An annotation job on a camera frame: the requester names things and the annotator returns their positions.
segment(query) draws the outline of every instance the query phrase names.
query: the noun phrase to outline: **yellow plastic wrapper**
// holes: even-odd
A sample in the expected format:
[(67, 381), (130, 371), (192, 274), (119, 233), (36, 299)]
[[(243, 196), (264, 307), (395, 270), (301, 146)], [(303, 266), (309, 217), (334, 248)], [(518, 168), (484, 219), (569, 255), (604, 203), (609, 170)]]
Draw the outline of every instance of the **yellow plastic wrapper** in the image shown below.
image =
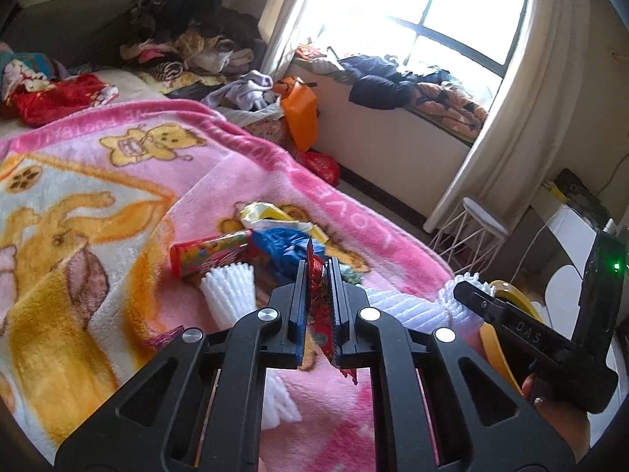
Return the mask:
[(287, 213), (268, 202), (254, 202), (240, 211), (240, 221), (246, 229), (261, 231), (272, 227), (288, 227), (305, 232), (322, 245), (328, 241), (328, 236), (319, 225), (312, 222), (302, 222), (291, 218)]

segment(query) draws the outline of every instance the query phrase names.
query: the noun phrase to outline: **hand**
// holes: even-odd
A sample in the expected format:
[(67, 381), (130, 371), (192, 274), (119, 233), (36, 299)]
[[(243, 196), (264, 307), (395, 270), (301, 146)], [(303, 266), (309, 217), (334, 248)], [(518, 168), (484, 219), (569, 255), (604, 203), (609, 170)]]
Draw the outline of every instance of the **hand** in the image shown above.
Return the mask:
[[(525, 398), (531, 395), (535, 375), (531, 374), (522, 385)], [(568, 403), (548, 399), (536, 399), (535, 408), (539, 414), (568, 442), (579, 461), (589, 451), (590, 427), (587, 413)]]

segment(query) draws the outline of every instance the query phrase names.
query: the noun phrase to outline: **window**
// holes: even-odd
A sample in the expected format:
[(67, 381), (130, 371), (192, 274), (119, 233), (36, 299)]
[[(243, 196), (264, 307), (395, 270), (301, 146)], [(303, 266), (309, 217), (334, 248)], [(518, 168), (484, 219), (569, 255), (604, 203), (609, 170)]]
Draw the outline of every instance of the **window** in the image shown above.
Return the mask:
[(320, 10), (328, 17), (315, 43), (341, 58), (394, 55), (418, 74), (437, 65), (488, 107), (525, 7), (526, 0), (326, 0)]

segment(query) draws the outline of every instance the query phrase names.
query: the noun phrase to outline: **silver screw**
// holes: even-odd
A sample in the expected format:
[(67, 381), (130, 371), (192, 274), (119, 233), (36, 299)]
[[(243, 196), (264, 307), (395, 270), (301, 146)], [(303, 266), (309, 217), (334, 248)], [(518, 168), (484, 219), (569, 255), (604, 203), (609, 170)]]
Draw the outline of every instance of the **silver screw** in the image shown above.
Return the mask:
[(188, 328), (182, 335), (181, 339), (188, 344), (197, 342), (203, 337), (203, 332), (199, 328)]
[(435, 330), (435, 337), (441, 342), (452, 342), (457, 338), (457, 334), (451, 329), (443, 327)]
[(266, 307), (266, 309), (260, 309), (258, 311), (258, 319), (260, 321), (273, 321), (279, 316), (279, 312), (271, 307)]
[(380, 319), (380, 311), (375, 307), (365, 307), (359, 312), (361, 318), (365, 321), (376, 321)]

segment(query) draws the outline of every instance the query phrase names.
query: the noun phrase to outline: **pink blanket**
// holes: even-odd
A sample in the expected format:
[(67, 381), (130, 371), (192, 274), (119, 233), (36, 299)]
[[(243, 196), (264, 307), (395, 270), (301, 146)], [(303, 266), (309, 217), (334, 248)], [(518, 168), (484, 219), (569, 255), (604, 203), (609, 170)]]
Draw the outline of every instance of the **pink blanket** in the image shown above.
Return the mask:
[[(151, 358), (142, 341), (213, 330), (167, 252), (240, 228), (244, 205), (319, 224), (326, 253), (370, 286), (434, 299), (451, 277), (422, 243), (196, 102), (80, 112), (0, 142), (0, 160), (0, 395), (49, 459)], [(320, 361), (282, 377), (303, 421), (262, 436), (269, 471), (372, 470), (366, 373), (354, 387)]]

